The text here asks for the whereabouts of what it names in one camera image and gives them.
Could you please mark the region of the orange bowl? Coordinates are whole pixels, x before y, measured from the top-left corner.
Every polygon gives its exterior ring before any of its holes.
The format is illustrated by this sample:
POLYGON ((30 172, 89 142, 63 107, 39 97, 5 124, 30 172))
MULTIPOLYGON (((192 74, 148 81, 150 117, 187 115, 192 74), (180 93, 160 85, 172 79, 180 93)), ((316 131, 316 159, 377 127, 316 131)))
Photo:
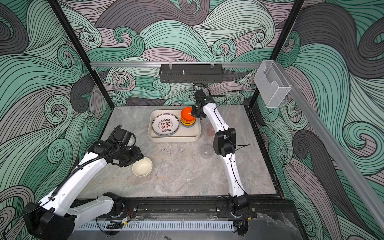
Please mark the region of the orange bowl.
POLYGON ((196 118, 192 116, 192 107, 186 107, 181 111, 181 119, 184 122, 193 122, 196 118))

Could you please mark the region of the yellow bowl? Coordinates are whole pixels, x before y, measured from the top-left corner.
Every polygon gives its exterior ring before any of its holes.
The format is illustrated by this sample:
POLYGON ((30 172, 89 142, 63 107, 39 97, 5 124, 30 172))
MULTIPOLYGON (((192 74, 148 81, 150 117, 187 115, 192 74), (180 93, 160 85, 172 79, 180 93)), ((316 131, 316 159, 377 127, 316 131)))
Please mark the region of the yellow bowl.
POLYGON ((191 125, 191 124, 194 124, 195 122, 196 122, 196 119, 193 119, 191 121, 186 121, 185 119, 181 118, 181 123, 184 125, 191 125))

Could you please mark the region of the blue bowl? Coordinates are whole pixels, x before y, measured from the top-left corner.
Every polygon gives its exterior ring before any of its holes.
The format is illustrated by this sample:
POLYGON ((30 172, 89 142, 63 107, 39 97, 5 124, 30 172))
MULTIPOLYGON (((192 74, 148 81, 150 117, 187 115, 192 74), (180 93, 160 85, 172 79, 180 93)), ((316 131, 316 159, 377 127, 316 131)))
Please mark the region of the blue bowl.
POLYGON ((185 127, 185 128, 191 128, 193 125, 194 124, 191 124, 191 125, 184 125, 184 124, 182 124, 182 126, 185 127))

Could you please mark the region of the white bowl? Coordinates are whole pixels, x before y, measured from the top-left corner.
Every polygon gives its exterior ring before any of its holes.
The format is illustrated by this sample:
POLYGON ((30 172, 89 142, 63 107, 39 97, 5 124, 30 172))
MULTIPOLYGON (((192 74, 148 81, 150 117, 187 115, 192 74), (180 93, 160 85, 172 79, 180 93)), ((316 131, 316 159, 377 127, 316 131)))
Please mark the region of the white bowl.
POLYGON ((151 159, 144 157, 143 159, 135 162, 132 166, 133 174, 137 177, 148 176, 153 169, 153 162, 151 159))

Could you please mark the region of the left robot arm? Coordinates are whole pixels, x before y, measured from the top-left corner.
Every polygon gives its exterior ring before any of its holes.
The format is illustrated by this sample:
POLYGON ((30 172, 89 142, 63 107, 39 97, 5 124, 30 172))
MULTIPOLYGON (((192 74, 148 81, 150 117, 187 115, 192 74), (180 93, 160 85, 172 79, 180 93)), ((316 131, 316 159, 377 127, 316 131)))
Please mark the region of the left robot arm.
POLYGON ((119 217, 125 209, 121 196, 107 192, 83 205, 72 204, 91 179, 108 164, 128 167, 144 158, 136 136, 117 126, 108 139, 90 145, 83 159, 39 203, 28 203, 22 211, 27 231, 41 240, 66 240, 81 225, 99 216, 119 217))

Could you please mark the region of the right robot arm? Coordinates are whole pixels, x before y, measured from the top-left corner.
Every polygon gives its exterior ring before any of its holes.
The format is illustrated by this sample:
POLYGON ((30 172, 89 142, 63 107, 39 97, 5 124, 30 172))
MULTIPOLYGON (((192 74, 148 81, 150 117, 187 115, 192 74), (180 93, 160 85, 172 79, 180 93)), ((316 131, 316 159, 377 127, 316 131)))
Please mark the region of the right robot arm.
POLYGON ((229 184, 230 209, 233 215, 239 216, 244 209, 249 208, 250 201, 237 168, 236 150, 239 146, 237 132, 225 122, 213 96, 206 95, 202 90, 194 91, 194 96, 196 103, 192 107, 191 115, 200 120, 207 118, 214 128, 213 149, 225 166, 229 184))

